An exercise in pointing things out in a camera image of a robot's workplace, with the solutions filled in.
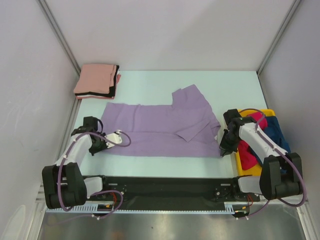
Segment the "purple t shirt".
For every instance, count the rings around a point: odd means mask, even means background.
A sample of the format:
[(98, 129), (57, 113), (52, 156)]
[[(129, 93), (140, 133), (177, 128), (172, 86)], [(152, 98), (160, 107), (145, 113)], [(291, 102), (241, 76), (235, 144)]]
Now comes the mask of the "purple t shirt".
[(107, 103), (101, 116), (104, 131), (129, 135), (128, 147), (110, 154), (134, 157), (220, 157), (221, 127), (212, 107), (193, 84), (172, 93), (171, 105)]

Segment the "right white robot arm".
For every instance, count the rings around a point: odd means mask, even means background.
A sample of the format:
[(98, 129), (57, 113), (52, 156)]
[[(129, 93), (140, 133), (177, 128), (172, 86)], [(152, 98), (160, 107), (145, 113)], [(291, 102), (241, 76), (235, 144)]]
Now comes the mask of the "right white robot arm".
[(240, 141), (246, 142), (261, 160), (259, 176), (244, 175), (230, 188), (231, 196), (242, 201), (249, 193), (264, 196), (267, 200), (284, 201), (286, 197), (302, 195), (307, 197), (303, 180), (302, 160), (295, 153), (289, 153), (271, 140), (261, 129), (259, 122), (251, 116), (241, 116), (237, 109), (224, 114), (227, 128), (219, 145), (222, 157), (237, 152)]

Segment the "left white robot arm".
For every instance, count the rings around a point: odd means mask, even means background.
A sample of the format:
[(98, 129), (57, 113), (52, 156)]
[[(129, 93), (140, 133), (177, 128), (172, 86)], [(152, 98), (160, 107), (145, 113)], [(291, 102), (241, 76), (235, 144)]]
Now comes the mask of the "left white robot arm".
[(49, 209), (70, 208), (85, 204), (93, 194), (100, 200), (110, 196), (111, 188), (101, 176), (83, 177), (80, 164), (87, 153), (95, 154), (107, 148), (101, 120), (83, 118), (82, 126), (71, 133), (70, 143), (55, 164), (42, 170), (46, 206)]

